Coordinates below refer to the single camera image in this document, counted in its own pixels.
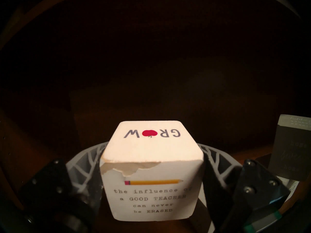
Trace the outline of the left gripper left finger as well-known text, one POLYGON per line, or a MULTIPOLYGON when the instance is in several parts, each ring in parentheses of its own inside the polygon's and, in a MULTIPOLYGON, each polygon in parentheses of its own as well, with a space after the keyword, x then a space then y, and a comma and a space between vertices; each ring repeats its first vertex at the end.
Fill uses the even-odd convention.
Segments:
POLYGON ((87 148, 67 163, 60 158, 52 160, 19 189, 22 203, 30 205, 36 197, 42 200, 60 195, 57 188, 61 188, 65 194, 84 195, 92 209, 99 209, 103 192, 99 161, 107 145, 87 148))

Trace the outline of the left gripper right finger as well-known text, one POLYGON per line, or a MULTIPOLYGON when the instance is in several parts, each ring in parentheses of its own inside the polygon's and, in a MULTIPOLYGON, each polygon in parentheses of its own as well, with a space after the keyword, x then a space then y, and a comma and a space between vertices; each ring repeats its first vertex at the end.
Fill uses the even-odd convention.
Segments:
POLYGON ((199 144, 205 170, 199 194, 210 217, 208 232, 269 232, 290 190, 261 163, 240 164, 229 154, 199 144))

